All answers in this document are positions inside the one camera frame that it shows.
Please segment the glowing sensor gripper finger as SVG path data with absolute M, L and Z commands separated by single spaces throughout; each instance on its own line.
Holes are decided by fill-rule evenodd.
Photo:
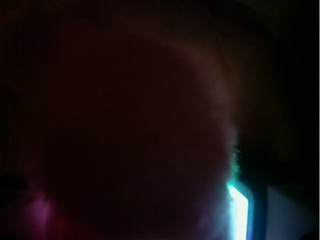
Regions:
M 318 240 L 319 189 L 312 184 L 227 185 L 234 240 Z

